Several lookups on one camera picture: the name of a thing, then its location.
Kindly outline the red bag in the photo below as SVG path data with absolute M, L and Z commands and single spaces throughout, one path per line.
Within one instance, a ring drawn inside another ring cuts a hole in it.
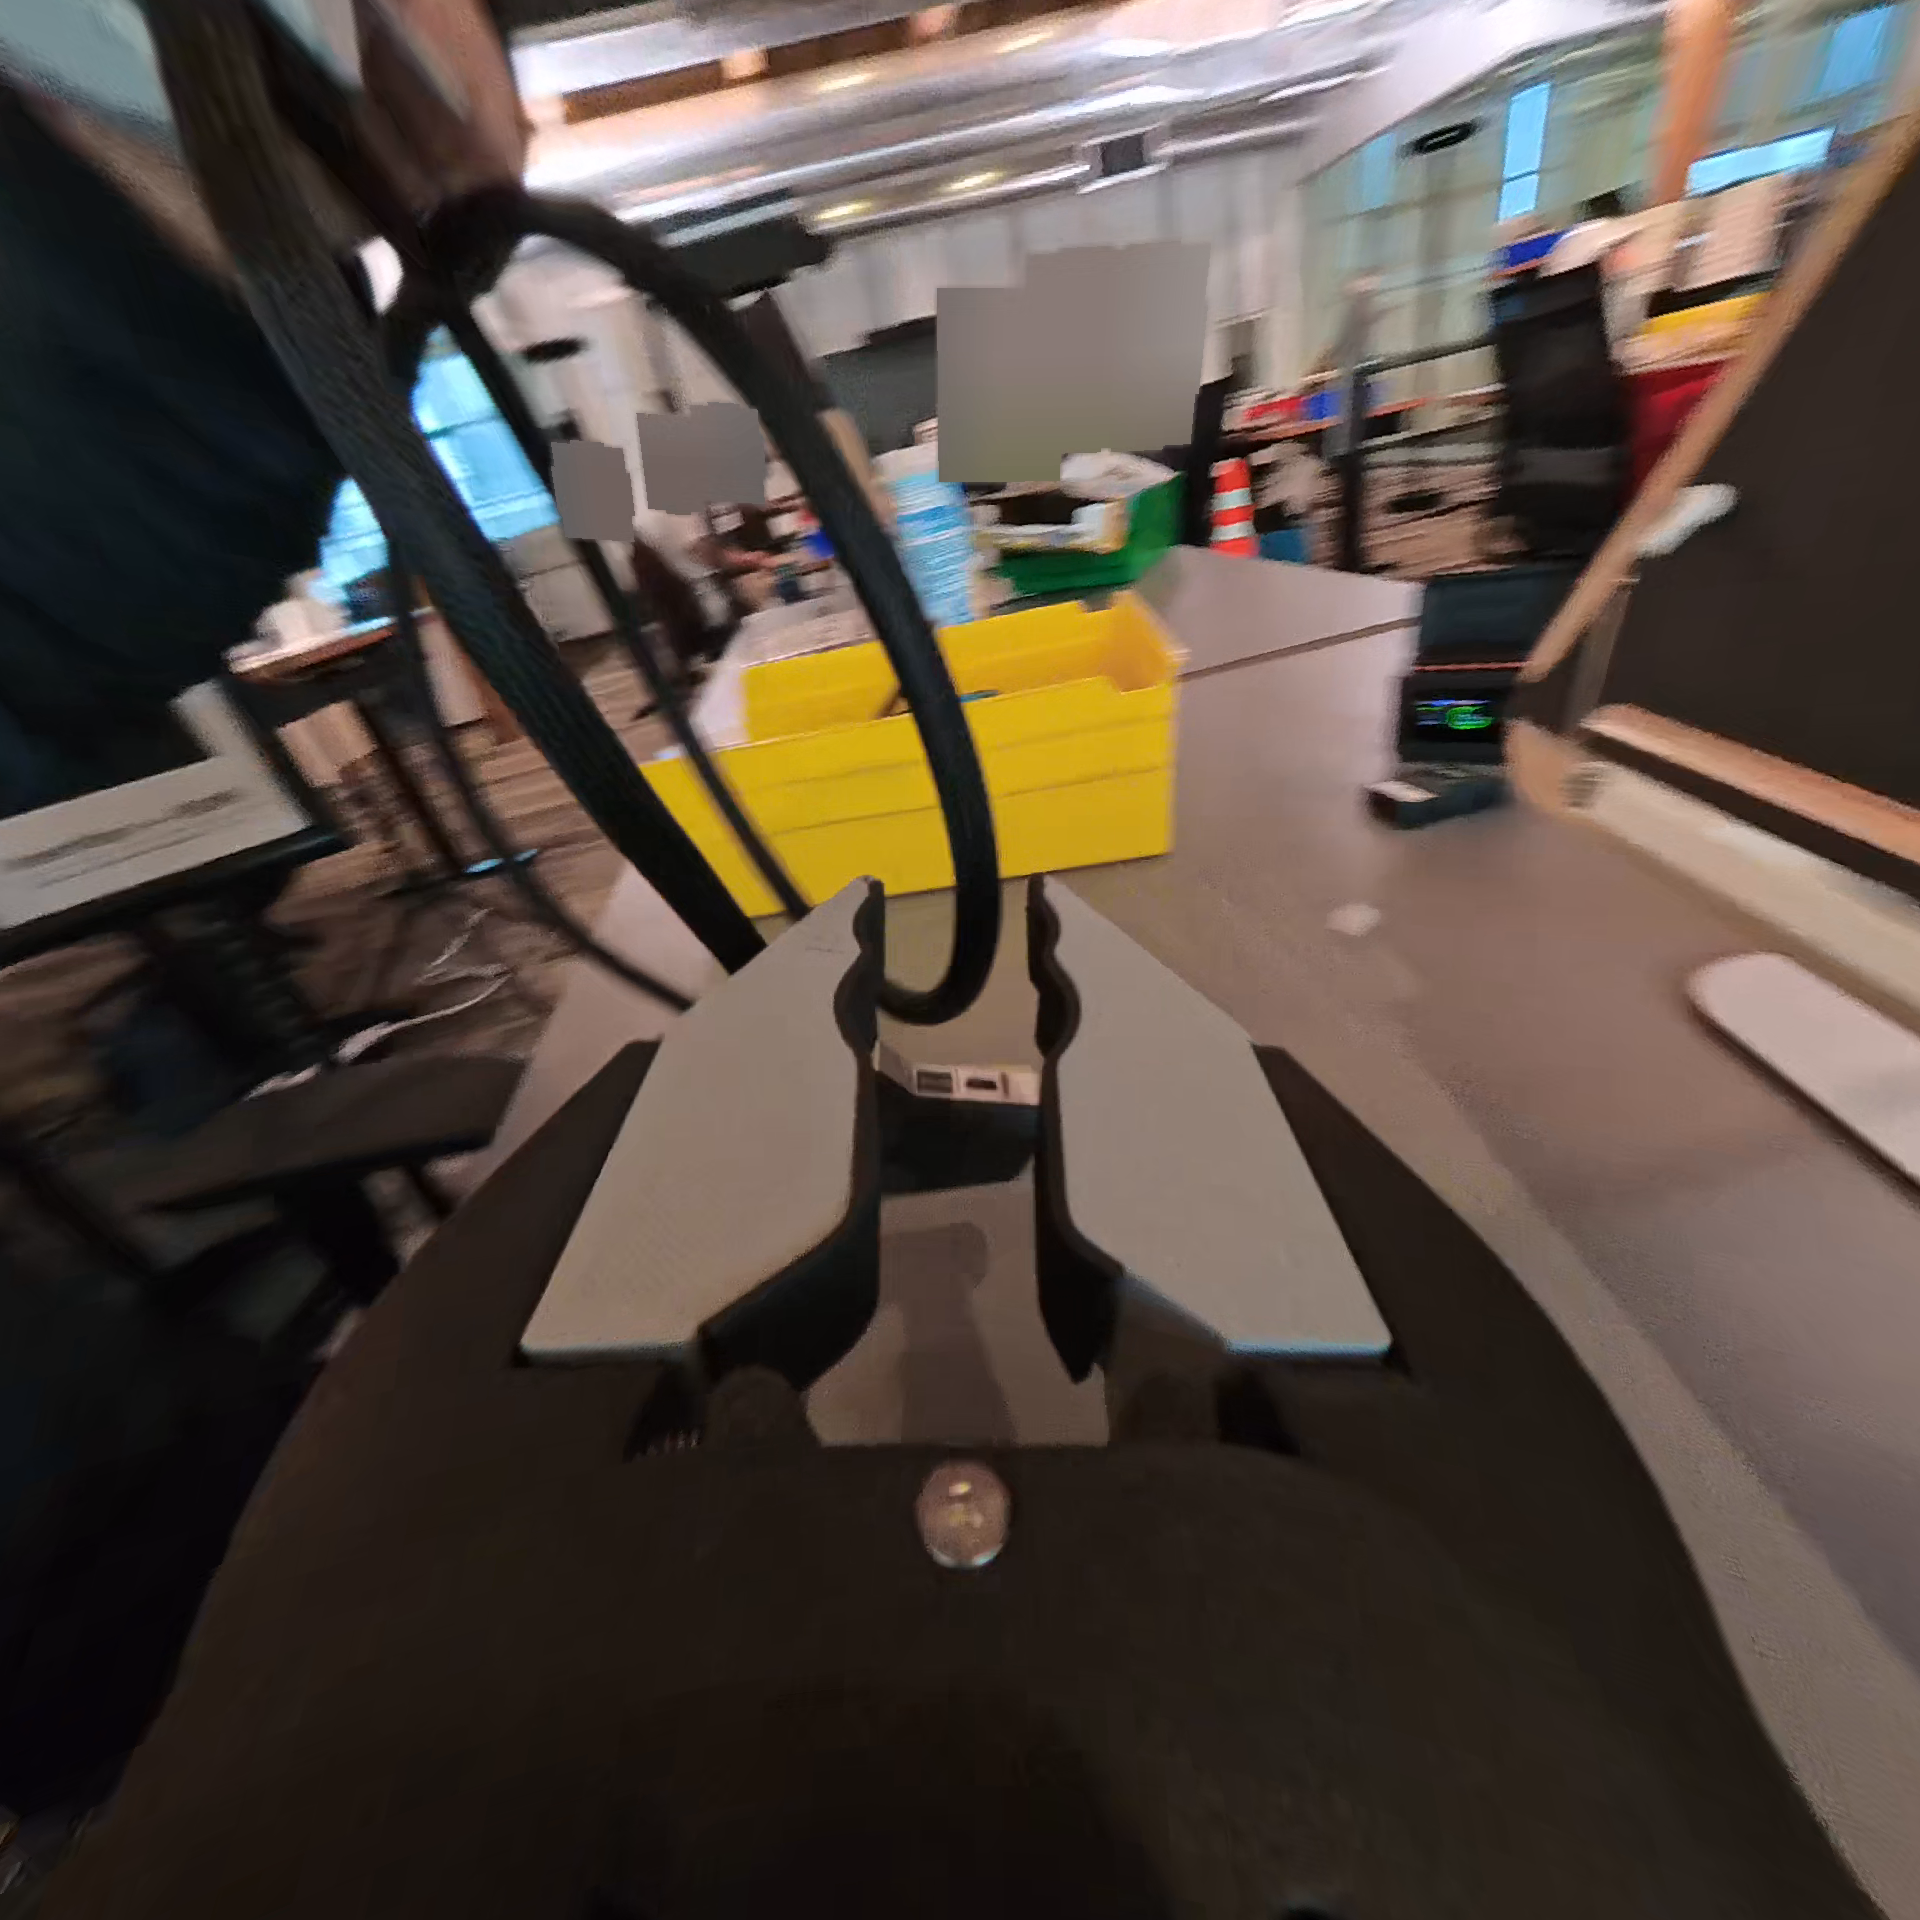
M 1642 492 L 1655 467 L 1682 431 L 1693 410 L 1727 368 L 1727 355 L 1639 368 L 1622 375 L 1628 402 L 1628 492 Z

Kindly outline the black hdmi switch box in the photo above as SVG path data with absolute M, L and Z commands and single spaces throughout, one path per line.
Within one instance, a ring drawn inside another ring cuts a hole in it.
M 1040 1140 L 1040 1074 L 1012 1064 L 913 1062 L 879 1042 L 882 1195 L 951 1194 L 1017 1179 Z

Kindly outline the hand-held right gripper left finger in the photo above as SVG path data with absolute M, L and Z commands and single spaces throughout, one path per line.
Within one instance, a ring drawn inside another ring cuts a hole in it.
M 879 1290 L 882 890 L 853 879 L 661 1040 L 522 1332 L 812 1387 Z

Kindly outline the black monitor with tan frame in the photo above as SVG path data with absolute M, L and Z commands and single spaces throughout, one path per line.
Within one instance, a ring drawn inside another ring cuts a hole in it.
M 1845 172 L 1510 702 L 1538 811 L 1916 1019 L 1916 99 Z M 1737 510 L 1664 560 L 1686 484 Z

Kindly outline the green plastic crate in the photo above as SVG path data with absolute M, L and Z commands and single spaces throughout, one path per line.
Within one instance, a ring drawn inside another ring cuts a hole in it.
M 1129 523 L 1113 550 L 1089 547 L 1006 549 L 991 565 L 1014 597 L 1119 589 L 1142 578 L 1184 535 L 1184 479 L 1169 478 L 1124 502 Z

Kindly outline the black bag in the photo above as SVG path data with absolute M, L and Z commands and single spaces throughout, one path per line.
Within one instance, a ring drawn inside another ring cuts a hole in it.
M 1592 262 L 1492 294 L 1495 507 L 1528 560 L 1588 560 L 1624 510 L 1629 407 L 1601 298 Z

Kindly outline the blue white labelled bottle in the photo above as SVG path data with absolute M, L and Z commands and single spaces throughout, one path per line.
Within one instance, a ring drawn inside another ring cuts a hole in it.
M 934 443 L 887 451 L 876 460 L 888 500 L 895 550 L 928 623 L 937 630 L 976 616 L 976 543 L 968 499 L 940 474 Z

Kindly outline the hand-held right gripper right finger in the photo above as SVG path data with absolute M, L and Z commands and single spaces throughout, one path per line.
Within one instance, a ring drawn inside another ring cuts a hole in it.
M 1038 995 L 1038 1291 L 1073 1380 L 1119 1330 L 1234 1360 L 1378 1363 L 1391 1335 L 1253 1038 L 1055 878 Z

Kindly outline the small black battery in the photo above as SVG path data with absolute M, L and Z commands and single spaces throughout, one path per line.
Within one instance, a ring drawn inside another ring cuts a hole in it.
M 1487 765 L 1409 765 L 1361 788 L 1367 811 L 1396 831 L 1469 819 L 1505 800 L 1503 775 Z

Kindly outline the yellow plastic bin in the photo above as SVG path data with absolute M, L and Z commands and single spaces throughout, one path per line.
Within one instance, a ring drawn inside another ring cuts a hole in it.
M 743 630 L 690 723 L 805 904 L 849 879 L 952 884 L 942 805 L 876 639 L 775 655 Z M 990 788 L 998 872 L 1161 856 L 1173 845 L 1184 646 L 1141 591 L 940 630 Z

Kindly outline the white monitor stand base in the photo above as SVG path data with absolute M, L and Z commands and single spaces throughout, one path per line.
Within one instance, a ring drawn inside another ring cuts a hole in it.
M 1917 1186 L 1917 1038 L 1774 951 L 1718 957 L 1686 980 L 1697 1019 Z

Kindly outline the black office chair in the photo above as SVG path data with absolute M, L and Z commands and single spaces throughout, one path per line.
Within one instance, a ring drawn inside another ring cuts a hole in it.
M 394 1173 L 434 1221 L 447 1219 L 453 1199 L 430 1171 L 494 1143 L 526 1060 L 449 1051 L 342 1062 L 221 861 L 5 926 L 5 967 L 116 935 L 144 949 L 246 1068 L 295 1071 L 295 1083 L 238 1098 L 165 1144 L 135 1207 L 269 1205 L 321 1259 L 329 1286 L 370 1307 L 401 1258 L 367 1181 Z

